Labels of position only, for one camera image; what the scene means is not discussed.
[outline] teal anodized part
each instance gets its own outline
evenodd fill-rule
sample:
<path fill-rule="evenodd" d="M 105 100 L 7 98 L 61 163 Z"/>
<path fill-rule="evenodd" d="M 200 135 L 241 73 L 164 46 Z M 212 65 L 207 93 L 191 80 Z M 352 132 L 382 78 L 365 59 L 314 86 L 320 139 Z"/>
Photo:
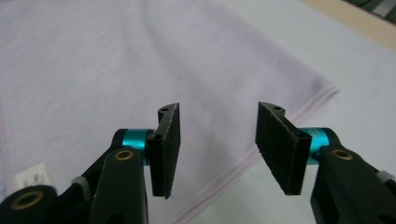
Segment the teal anodized part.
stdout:
<path fill-rule="evenodd" d="M 146 158 L 146 136 L 149 129 L 128 129 L 122 139 L 122 145 L 126 147 L 133 147 L 142 152 L 143 165 L 148 165 Z"/>
<path fill-rule="evenodd" d="M 312 136 L 307 164 L 316 165 L 318 161 L 313 158 L 313 155 L 319 152 L 321 147 L 326 147 L 330 144 L 329 137 L 321 128 L 302 128 L 300 130 Z"/>

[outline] table surface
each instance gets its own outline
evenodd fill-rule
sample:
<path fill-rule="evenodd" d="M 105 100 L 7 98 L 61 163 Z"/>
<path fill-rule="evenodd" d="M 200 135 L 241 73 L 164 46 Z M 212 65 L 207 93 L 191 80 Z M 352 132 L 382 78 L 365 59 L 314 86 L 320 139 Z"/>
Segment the table surface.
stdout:
<path fill-rule="evenodd" d="M 396 28 L 340 1 L 223 1 L 341 89 L 295 125 L 332 128 L 345 147 L 396 175 Z M 302 195 L 287 197 L 260 160 L 189 223 L 315 223 L 317 169 L 307 167 Z"/>

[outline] white fabric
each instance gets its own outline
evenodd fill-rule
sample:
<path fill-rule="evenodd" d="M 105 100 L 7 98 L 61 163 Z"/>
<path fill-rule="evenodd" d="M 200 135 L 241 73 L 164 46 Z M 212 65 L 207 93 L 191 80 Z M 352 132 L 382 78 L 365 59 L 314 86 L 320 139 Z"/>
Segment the white fabric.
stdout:
<path fill-rule="evenodd" d="M 260 157 L 257 104 L 298 122 L 336 88 L 216 0 L 0 2 L 1 172 L 46 163 L 59 193 L 119 128 L 155 128 L 180 102 L 169 200 L 150 223 L 182 223 Z"/>

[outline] cloth fold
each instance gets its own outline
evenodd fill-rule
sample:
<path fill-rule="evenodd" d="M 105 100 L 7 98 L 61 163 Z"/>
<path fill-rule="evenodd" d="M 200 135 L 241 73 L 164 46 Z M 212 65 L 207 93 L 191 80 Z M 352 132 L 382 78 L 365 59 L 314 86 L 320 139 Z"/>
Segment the cloth fold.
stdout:
<path fill-rule="evenodd" d="M 259 101 L 298 122 L 337 89 L 216 0 L 0 2 L 0 162 L 44 162 L 62 193 L 120 128 L 155 128 L 180 103 L 181 148 L 168 200 L 150 223 L 184 223 L 260 157 Z"/>

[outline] black rubber pad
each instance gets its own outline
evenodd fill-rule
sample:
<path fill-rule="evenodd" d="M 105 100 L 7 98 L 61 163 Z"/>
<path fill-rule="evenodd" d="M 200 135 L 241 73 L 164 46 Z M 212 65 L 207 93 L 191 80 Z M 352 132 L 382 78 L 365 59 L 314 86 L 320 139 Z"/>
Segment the black rubber pad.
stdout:
<path fill-rule="evenodd" d="M 285 118 L 285 109 L 259 103 L 256 144 L 271 172 L 287 195 L 301 194 L 311 136 Z"/>
<path fill-rule="evenodd" d="M 148 159 L 152 194 L 168 198 L 177 166 L 180 148 L 179 105 L 167 105 L 158 110 L 157 130 L 148 135 Z"/>

